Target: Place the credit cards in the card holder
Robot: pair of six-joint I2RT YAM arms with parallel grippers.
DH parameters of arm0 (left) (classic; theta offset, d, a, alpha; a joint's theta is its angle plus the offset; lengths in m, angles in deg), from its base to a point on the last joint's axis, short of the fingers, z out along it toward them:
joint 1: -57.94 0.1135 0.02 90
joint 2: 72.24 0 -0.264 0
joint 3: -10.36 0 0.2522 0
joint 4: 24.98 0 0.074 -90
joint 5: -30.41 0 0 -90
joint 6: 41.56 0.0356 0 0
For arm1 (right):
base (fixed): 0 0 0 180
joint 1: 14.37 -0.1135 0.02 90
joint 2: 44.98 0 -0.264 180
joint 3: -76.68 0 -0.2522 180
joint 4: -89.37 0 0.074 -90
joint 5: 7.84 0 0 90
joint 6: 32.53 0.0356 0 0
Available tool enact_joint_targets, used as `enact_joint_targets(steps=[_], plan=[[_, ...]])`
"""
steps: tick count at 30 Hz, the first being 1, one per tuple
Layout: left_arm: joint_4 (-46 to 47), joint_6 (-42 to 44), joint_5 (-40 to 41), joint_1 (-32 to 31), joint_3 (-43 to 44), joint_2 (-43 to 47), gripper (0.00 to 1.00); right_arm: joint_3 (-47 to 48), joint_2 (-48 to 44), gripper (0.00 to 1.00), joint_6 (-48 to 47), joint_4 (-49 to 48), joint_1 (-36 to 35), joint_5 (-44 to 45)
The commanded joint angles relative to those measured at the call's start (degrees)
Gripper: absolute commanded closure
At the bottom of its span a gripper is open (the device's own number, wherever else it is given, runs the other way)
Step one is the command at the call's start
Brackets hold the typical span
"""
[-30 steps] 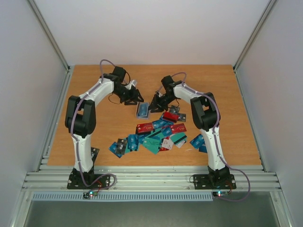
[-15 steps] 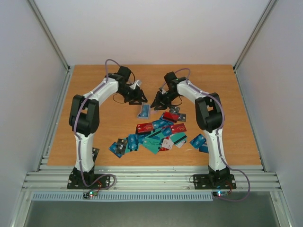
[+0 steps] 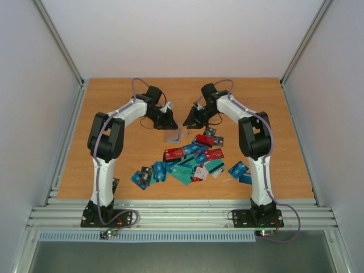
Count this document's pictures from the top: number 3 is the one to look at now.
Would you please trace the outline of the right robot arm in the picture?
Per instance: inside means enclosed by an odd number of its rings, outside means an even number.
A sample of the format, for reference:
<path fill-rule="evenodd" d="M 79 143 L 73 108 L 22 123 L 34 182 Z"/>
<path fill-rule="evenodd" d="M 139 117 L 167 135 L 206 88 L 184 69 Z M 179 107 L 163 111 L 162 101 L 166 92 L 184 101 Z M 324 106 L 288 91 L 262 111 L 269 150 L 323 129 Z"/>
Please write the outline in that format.
<path fill-rule="evenodd" d="M 276 212 L 270 184 L 271 137 L 267 113 L 256 112 L 238 102 L 227 90 L 218 91 L 213 83 L 201 88 L 205 106 L 192 106 L 183 125 L 188 129 L 207 127 L 216 114 L 227 115 L 238 125 L 239 147 L 248 159 L 252 179 L 249 220 L 254 227 L 269 224 Z"/>

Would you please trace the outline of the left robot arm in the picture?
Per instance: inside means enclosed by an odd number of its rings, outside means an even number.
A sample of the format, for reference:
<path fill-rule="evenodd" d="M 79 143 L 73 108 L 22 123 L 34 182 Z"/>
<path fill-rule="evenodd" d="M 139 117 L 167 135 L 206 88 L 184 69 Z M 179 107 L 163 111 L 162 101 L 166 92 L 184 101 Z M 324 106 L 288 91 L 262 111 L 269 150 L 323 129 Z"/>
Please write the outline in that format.
<path fill-rule="evenodd" d="M 120 226 L 116 223 L 117 218 L 131 215 L 125 210 L 114 210 L 115 163 L 123 150 L 125 129 L 135 120 L 146 117 L 157 130 L 178 128 L 172 103 L 165 101 L 159 106 L 161 97 L 165 97 L 164 93 L 150 85 L 145 93 L 134 93 L 132 99 L 120 108 L 95 115 L 87 142 L 94 165 L 93 193 L 83 211 L 81 227 Z"/>

